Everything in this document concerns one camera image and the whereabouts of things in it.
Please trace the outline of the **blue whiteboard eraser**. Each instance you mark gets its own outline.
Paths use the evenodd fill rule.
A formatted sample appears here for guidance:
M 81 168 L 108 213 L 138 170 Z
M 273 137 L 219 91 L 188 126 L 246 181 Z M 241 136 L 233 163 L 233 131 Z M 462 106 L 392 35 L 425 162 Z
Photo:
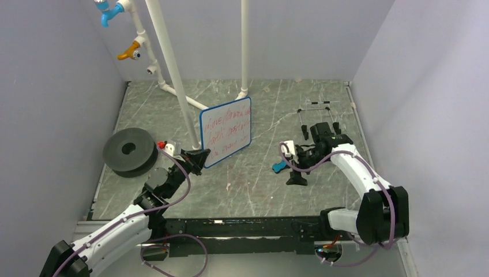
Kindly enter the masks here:
M 275 163 L 272 165 L 272 170 L 274 173 L 278 174 L 280 173 L 281 171 L 285 170 L 285 169 L 288 169 L 289 166 L 287 165 L 287 163 L 285 161 L 280 161 L 278 163 Z

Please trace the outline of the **blue framed whiteboard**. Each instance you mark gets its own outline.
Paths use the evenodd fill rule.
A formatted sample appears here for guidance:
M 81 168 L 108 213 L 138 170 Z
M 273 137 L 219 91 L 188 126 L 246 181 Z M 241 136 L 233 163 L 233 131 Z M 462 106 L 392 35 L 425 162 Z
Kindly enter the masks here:
M 210 150 L 206 169 L 251 144 L 251 105 L 247 96 L 200 112 L 201 148 Z

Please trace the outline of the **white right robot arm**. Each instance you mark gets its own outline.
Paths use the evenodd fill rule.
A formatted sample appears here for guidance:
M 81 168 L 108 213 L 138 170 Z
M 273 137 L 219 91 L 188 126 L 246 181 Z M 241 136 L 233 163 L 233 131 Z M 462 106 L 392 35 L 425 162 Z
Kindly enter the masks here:
M 332 239 L 339 232 L 356 234 L 367 245 L 390 247 L 409 234 L 408 192 L 382 178 L 362 157 L 356 145 L 343 133 L 340 124 L 316 123 L 310 128 L 311 145 L 292 140 L 279 144 L 284 168 L 291 168 L 288 185 L 306 186 L 302 176 L 331 162 L 353 185 L 361 199 L 358 210 L 345 207 L 321 211 L 318 233 Z

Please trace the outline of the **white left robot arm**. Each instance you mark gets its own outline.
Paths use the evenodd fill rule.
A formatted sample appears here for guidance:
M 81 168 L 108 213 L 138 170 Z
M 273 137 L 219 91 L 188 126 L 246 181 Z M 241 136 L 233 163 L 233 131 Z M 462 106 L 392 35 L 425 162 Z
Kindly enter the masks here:
M 173 156 L 169 150 L 161 149 L 160 153 L 173 166 L 153 170 L 141 193 L 113 220 L 72 243 L 61 240 L 55 244 L 40 276 L 99 276 L 136 245 L 164 238 L 167 229 L 163 214 L 173 206 L 168 199 L 182 183 L 191 184 L 190 174 L 201 174 L 211 151 L 181 150 Z

